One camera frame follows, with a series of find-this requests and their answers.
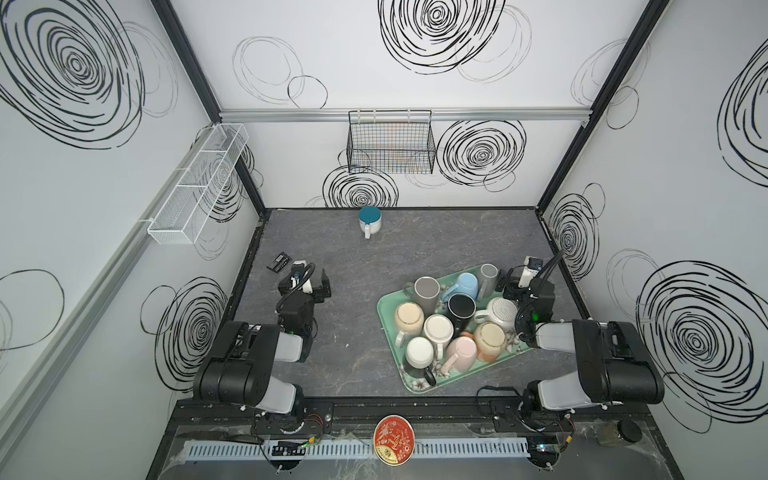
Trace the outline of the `pink mug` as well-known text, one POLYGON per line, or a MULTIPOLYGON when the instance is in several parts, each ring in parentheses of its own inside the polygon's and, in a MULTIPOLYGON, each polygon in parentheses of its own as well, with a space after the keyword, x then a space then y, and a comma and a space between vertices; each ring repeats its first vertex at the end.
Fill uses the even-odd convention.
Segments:
POLYGON ((447 347, 440 372, 450 377, 453 372, 467 373, 474 365, 478 355, 475 341, 469 336, 459 336, 447 347))

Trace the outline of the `green floral tray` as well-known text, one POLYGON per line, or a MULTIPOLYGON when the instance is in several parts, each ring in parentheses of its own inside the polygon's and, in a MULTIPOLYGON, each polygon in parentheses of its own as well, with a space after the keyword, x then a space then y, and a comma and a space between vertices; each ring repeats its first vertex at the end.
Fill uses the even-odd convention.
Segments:
POLYGON ((517 305, 494 290, 495 277, 483 285, 483 269, 428 277, 426 300, 411 282, 378 301, 382 328, 410 392, 435 390, 531 350, 504 323, 517 305))

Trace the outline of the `black and white mug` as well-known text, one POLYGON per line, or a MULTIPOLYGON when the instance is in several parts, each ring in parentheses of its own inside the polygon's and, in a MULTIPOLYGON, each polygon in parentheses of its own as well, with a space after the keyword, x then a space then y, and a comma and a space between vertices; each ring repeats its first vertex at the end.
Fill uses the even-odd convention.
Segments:
POLYGON ((425 337, 412 338, 405 350, 403 369, 406 374, 415 378, 423 379, 429 386, 437 384, 433 373, 434 347, 425 337))

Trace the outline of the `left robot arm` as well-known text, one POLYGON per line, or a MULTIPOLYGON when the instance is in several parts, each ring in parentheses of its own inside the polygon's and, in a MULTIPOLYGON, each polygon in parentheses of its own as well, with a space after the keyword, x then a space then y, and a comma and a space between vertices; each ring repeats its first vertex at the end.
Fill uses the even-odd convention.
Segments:
POLYGON ((277 321, 230 321, 221 327, 193 381, 193 398, 287 417, 305 414, 302 388, 273 375, 276 363, 303 363, 319 329, 315 305, 332 296, 326 273, 315 287, 313 263, 299 261, 278 284, 277 321))

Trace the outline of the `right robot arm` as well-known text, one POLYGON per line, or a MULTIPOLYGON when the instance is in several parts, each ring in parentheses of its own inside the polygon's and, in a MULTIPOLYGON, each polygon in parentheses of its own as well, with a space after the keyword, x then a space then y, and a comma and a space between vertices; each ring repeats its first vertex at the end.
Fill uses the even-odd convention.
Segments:
POLYGON ((521 394, 519 411, 571 411, 616 404, 653 405, 665 394, 662 375, 640 338, 627 322, 592 318, 553 319, 555 286, 549 280, 560 261, 527 256, 497 284, 503 297, 517 306, 514 330, 532 348, 572 353, 576 370, 560 377, 532 381, 521 394))

